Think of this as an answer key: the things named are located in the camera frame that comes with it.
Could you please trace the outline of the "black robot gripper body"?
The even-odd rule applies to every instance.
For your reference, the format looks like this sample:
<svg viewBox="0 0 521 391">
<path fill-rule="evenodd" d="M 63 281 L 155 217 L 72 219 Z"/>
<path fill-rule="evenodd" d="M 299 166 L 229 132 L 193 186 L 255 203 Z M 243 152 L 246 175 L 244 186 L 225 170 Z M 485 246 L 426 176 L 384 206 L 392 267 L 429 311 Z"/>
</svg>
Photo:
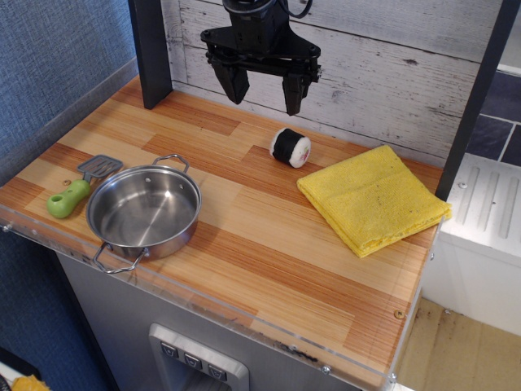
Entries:
<svg viewBox="0 0 521 391">
<path fill-rule="evenodd" d="M 280 77 L 300 74 L 317 82 L 321 50 L 296 35 L 290 26 L 290 18 L 304 17 L 311 5 L 309 2 L 300 14 L 294 14 L 287 1 L 224 1 L 231 25 L 200 34 L 208 48 L 208 62 Z"/>
</svg>

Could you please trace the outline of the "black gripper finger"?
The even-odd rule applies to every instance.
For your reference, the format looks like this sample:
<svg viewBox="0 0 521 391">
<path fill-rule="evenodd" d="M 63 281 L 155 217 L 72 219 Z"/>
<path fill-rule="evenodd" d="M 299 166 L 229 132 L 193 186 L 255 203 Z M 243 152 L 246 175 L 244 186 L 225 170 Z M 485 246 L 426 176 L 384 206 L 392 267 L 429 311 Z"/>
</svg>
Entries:
<svg viewBox="0 0 521 391">
<path fill-rule="evenodd" d="M 282 79 L 287 114 L 300 112 L 302 100 L 307 96 L 310 80 L 307 76 L 289 73 Z"/>
<path fill-rule="evenodd" d="M 228 99 L 235 104 L 241 104 L 249 89 L 247 71 L 217 61 L 212 62 L 212 67 Z"/>
</svg>

